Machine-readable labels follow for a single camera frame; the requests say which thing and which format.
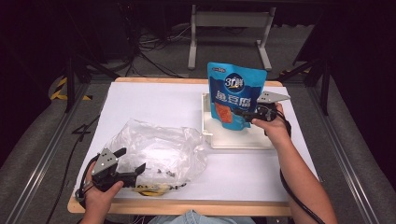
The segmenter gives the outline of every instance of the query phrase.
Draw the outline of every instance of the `gray metal bar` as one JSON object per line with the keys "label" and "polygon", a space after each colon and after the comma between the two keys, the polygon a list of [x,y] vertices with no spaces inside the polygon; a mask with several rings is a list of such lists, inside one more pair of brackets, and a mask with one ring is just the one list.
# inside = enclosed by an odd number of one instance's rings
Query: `gray metal bar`
{"label": "gray metal bar", "polygon": [[344,148],[336,134],[336,131],[334,130],[334,127],[332,126],[329,117],[324,116],[322,113],[318,93],[314,90],[314,88],[308,88],[308,92],[311,100],[315,103],[320,118],[332,140],[334,155],[338,160],[341,170],[344,173],[346,182],[348,183],[350,191],[352,192],[355,198],[356,204],[361,210],[361,214],[364,219],[364,222],[379,223],[378,218],[375,215],[375,211],[366,197],[366,193],[364,192],[361,182],[359,181],[359,178],[356,175],[353,166],[350,163],[347,154],[344,151]]}
{"label": "gray metal bar", "polygon": [[24,188],[20,198],[17,200],[16,204],[14,205],[14,208],[9,214],[6,223],[21,222],[21,219],[24,213],[26,212],[33,197],[35,196],[35,193],[38,187],[40,186],[41,181],[44,178],[44,175],[46,174],[48,168],[50,167],[50,163],[56,154],[56,151],[58,149],[58,144],[64,135],[64,131],[66,130],[66,127],[70,122],[71,118],[73,118],[73,115],[76,112],[76,109],[79,103],[81,102],[81,99],[83,98],[87,89],[88,89],[88,84],[81,84],[79,86],[77,101],[74,103],[74,106],[70,109],[70,111],[63,115],[58,125],[58,128],[56,129],[54,135],[49,141],[49,144],[46,150],[44,151],[40,161],[38,162],[37,167],[32,172],[29,181],[26,184],[26,187]]}

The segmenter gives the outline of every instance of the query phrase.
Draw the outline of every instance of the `transparent plastic bag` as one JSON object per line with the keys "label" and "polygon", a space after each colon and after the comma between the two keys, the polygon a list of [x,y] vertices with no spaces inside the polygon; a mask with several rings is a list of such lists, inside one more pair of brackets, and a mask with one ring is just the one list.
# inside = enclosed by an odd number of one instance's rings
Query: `transparent plastic bag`
{"label": "transparent plastic bag", "polygon": [[119,158],[119,173],[146,164],[135,191],[161,195],[184,187],[206,168],[203,142],[202,135],[193,128],[160,127],[130,119],[105,147],[112,152],[126,147],[126,154]]}

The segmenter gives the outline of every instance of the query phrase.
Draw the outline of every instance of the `blue snack bag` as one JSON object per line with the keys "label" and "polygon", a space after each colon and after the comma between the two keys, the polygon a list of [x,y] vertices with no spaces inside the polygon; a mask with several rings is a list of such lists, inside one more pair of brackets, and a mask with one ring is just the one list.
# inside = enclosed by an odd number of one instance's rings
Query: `blue snack bag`
{"label": "blue snack bag", "polygon": [[250,127],[249,122],[233,113],[235,108],[254,112],[267,72],[228,63],[208,63],[210,112],[222,127],[240,131]]}

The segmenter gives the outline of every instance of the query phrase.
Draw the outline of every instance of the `yellow and black tape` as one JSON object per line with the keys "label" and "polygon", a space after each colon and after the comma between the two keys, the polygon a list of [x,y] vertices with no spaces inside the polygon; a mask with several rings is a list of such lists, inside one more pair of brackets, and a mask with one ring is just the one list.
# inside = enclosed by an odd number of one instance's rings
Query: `yellow and black tape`
{"label": "yellow and black tape", "polygon": [[[67,95],[61,95],[61,90],[64,87],[64,84],[67,83],[67,77],[64,76],[61,81],[59,82],[58,86],[56,87],[55,91],[51,95],[50,99],[51,100],[67,100]],[[92,100],[93,96],[92,95],[84,95],[82,97],[82,100]]]}

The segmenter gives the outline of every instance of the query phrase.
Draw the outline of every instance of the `hand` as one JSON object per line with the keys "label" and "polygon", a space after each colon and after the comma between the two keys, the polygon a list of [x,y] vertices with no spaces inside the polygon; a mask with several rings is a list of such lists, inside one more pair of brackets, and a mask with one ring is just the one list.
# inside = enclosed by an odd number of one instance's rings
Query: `hand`
{"label": "hand", "polygon": [[[282,104],[276,103],[276,109],[283,114]],[[276,116],[270,122],[261,119],[253,119],[251,122],[265,130],[265,133],[275,147],[284,141],[290,140],[285,121],[279,116]]]}
{"label": "hand", "polygon": [[80,223],[103,223],[106,214],[110,210],[111,201],[114,196],[120,191],[123,186],[123,182],[119,181],[115,183],[106,192],[102,192],[97,189],[92,183],[92,170],[96,162],[93,162],[88,170],[87,176],[85,177],[86,183],[91,182],[84,188],[85,190],[85,214],[84,218]]}

